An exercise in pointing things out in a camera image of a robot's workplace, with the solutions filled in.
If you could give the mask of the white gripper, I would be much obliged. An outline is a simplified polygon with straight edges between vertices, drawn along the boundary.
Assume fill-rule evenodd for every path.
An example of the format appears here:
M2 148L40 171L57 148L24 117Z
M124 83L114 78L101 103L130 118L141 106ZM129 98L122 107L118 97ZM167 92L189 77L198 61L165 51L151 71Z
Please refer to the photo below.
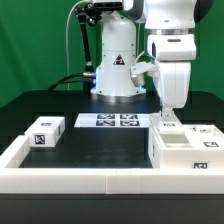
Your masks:
M156 66L153 82L164 106L161 116L172 120L172 108L183 108L187 100L191 61L196 58L194 35L149 35L147 52Z

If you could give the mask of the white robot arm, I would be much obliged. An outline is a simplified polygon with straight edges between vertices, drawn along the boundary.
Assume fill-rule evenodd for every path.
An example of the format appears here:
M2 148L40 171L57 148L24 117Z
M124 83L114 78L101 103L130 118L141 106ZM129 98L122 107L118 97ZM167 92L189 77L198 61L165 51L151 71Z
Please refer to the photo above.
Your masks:
M95 94L135 95L153 78L161 102L160 116L175 119L187 100L196 45L191 30L214 0L90 0L103 12L102 62Z

